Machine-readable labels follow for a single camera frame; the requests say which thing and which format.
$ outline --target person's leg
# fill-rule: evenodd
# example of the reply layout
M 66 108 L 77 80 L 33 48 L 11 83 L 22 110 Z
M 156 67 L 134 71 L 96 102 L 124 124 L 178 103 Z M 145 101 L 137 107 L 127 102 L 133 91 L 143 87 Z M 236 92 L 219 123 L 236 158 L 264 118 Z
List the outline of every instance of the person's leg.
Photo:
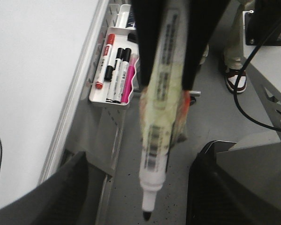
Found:
M 241 45 L 240 45 L 240 29 L 242 12 L 244 10 L 251 10 L 254 7 L 254 0 L 238 0 L 240 6 L 237 9 L 237 13 L 234 17 L 232 27 L 228 36 L 227 44 L 224 49 L 224 63 L 227 66 L 226 73 L 226 85 L 229 90 L 233 91 L 236 78 L 239 70 L 242 68 L 241 63 Z M 242 93 L 246 88 L 246 74 L 243 73 L 240 82 L 237 87 L 237 92 Z

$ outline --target floor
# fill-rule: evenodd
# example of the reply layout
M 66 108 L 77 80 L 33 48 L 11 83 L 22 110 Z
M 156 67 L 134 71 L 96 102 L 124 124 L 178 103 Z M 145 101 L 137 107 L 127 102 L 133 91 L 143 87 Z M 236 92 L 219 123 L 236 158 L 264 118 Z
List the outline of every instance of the floor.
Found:
M 141 211 L 142 189 L 138 178 L 141 134 L 137 122 L 138 98 L 133 99 L 126 114 L 106 225 L 184 225 L 189 167 L 196 154 L 209 141 L 237 142 L 244 136 L 266 130 L 241 115 L 218 71 L 218 59 L 237 6 L 237 1 L 231 1 L 209 42 L 209 56 L 197 75 L 193 88 L 200 90 L 201 96 L 189 111 L 188 139 L 177 144 L 171 152 L 166 182 L 157 195 L 155 211 L 148 222 L 143 220 Z M 239 100 L 253 118 L 270 123 L 250 82 L 245 93 L 239 95 Z

